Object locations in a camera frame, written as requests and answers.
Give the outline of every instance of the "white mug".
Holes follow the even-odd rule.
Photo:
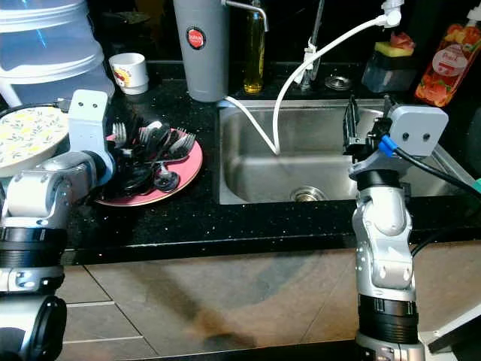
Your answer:
[[[123,53],[108,60],[115,82],[129,95],[145,93],[149,87],[149,76],[145,57],[138,53]]]

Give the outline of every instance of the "dish soap bottle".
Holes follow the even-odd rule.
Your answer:
[[[456,93],[469,67],[481,49],[481,4],[467,15],[465,26],[452,24],[428,65],[415,96],[424,102],[443,107]]]
[[[251,4],[260,8],[260,0],[252,0]],[[265,33],[264,20],[260,13],[250,11],[247,15],[246,69],[244,74],[244,91],[257,94],[262,90],[264,74]]]

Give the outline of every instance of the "tile floor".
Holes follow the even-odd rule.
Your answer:
[[[481,300],[481,241],[416,258],[420,329]],[[353,250],[266,253],[66,268],[61,361],[108,361],[352,338]]]

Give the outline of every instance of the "drain strainer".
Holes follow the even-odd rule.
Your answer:
[[[352,86],[352,81],[347,77],[332,75],[324,79],[324,84],[334,90],[349,90]]]
[[[311,186],[302,186],[291,192],[291,200],[294,202],[315,202],[315,201],[327,201],[328,197]]]

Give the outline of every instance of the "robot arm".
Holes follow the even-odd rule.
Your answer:
[[[104,142],[107,95],[78,90],[69,115],[71,151],[12,178],[0,219],[0,359],[54,360],[67,309],[54,296],[73,203],[110,179]]]
[[[344,120],[344,149],[357,161],[349,176],[357,181],[359,191],[352,217],[357,240],[359,359],[423,361],[409,249],[412,222],[399,183],[410,164],[377,148],[383,148],[381,137],[389,133],[408,153],[430,156],[447,115],[425,106],[386,106],[384,117],[375,122],[366,139],[360,139],[355,132],[356,108],[352,99]]]

